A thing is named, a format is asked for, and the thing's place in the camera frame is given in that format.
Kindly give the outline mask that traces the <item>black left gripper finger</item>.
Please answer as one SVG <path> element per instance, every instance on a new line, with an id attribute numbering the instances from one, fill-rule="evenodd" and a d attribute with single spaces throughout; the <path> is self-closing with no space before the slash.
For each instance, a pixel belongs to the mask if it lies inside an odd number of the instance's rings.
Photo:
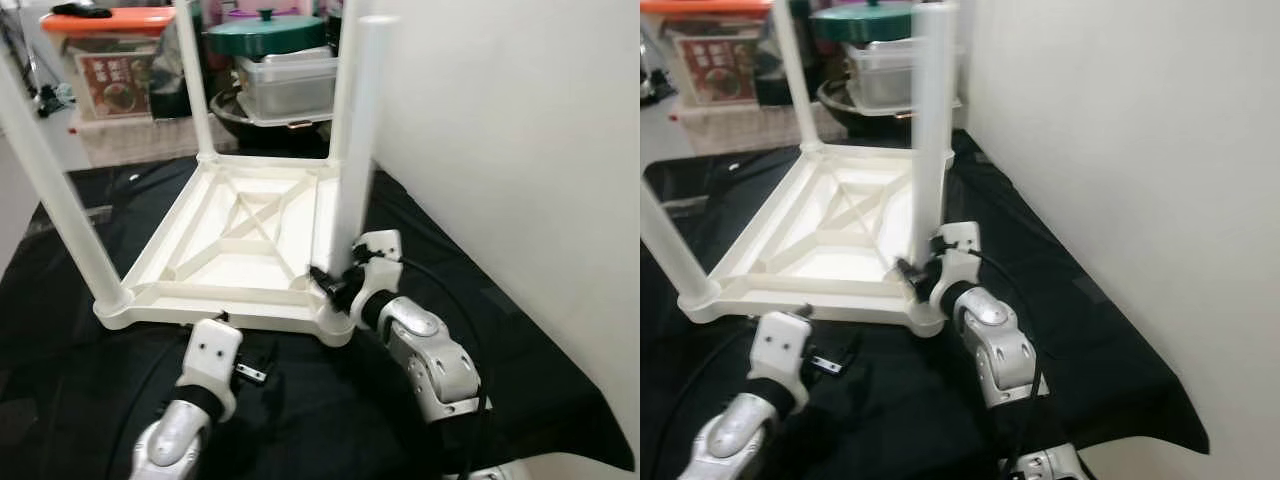
<path id="1" fill-rule="evenodd" d="M 265 387 L 276 365 L 276 346 L 242 349 L 234 361 L 234 376 L 255 387 Z"/>
<path id="2" fill-rule="evenodd" d="M 809 342 L 806 344 L 806 379 L 841 378 L 855 364 L 860 351 L 860 337 L 850 337 L 847 342 L 833 349 Z"/>

